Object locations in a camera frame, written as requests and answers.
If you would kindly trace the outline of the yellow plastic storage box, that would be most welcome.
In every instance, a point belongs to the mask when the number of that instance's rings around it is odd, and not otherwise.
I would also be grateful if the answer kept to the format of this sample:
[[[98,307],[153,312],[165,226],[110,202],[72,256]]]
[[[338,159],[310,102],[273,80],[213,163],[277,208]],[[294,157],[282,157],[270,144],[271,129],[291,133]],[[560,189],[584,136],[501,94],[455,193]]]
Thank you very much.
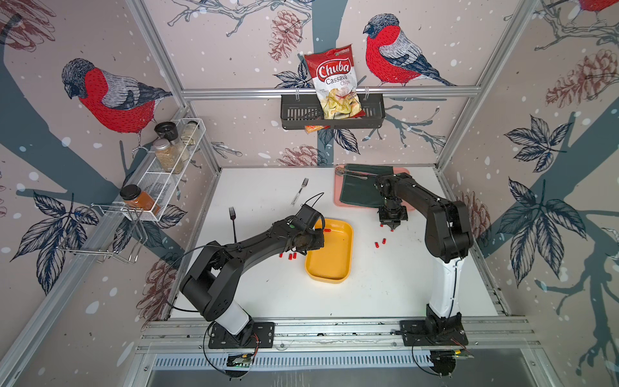
[[[354,231],[349,223],[338,219],[326,219],[324,247],[310,251],[306,257],[306,272],[318,282],[338,284],[344,282],[351,272]]]

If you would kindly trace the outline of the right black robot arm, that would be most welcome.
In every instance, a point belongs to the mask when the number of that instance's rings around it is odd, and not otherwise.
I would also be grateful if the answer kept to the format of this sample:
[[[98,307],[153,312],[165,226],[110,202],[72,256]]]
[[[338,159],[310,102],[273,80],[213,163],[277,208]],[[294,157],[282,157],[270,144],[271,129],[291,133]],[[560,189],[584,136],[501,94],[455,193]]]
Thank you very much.
[[[437,259],[434,289],[427,304],[423,334],[435,341],[462,329],[459,287],[465,258],[474,243],[467,206],[441,198],[409,174],[380,175],[375,187],[384,204],[380,224],[395,230],[408,219],[408,203],[426,219],[425,245]]]

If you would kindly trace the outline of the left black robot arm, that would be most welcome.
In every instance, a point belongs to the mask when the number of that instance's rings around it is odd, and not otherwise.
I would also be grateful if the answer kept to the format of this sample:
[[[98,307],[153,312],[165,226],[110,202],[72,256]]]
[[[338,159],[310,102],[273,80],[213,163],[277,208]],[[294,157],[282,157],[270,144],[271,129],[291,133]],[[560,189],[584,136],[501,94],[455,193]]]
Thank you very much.
[[[180,284],[181,294],[207,321],[216,322],[239,346],[254,339],[253,319],[236,301],[243,273],[280,253],[306,255],[324,247],[324,216],[307,204],[295,215],[237,243],[204,246]]]

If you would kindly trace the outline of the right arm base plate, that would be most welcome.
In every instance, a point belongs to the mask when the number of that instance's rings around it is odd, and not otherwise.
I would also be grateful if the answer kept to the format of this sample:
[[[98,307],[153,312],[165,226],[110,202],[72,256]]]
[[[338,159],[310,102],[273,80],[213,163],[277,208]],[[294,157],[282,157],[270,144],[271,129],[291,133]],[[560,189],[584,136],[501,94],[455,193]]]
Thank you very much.
[[[399,322],[399,332],[406,347],[468,346],[469,341],[460,320],[449,322],[445,328],[429,328],[423,319]]]

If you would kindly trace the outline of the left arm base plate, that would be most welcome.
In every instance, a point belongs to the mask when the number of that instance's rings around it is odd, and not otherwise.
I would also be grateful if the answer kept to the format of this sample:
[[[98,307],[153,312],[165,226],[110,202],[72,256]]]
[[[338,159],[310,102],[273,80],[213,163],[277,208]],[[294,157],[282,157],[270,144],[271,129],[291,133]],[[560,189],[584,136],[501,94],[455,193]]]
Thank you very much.
[[[274,331],[273,322],[251,321],[239,334],[232,335],[223,326],[215,323],[206,338],[209,349],[272,348]]]

